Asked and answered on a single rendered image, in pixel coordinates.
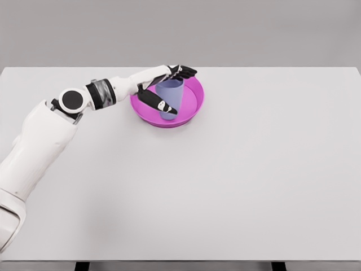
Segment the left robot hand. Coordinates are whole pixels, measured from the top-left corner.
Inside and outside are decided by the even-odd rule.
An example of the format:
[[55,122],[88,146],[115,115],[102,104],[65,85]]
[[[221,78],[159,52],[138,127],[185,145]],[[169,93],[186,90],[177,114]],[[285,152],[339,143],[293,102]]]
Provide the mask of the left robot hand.
[[197,70],[185,65],[161,65],[136,73],[130,78],[137,87],[135,95],[141,102],[160,112],[177,115],[178,110],[174,106],[148,88],[164,88],[173,95],[173,90],[183,88],[184,79],[195,77],[196,74]]

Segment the lavender plastic cup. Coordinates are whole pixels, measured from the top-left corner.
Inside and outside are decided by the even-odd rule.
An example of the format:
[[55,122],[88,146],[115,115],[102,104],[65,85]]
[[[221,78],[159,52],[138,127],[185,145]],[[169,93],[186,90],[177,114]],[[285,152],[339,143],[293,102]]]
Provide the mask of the lavender plastic cup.
[[155,86],[155,91],[170,107],[179,112],[183,97],[184,81],[166,80]]

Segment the magenta round plate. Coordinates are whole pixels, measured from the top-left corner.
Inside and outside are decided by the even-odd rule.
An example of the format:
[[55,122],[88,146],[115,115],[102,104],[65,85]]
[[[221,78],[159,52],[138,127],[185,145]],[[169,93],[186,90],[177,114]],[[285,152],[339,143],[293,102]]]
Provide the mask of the magenta round plate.
[[[149,88],[156,93],[155,86]],[[135,113],[149,124],[160,128],[175,128],[189,122],[200,110],[204,101],[204,90],[197,78],[184,79],[183,97],[177,115],[157,111],[142,103],[137,96],[130,97]]]

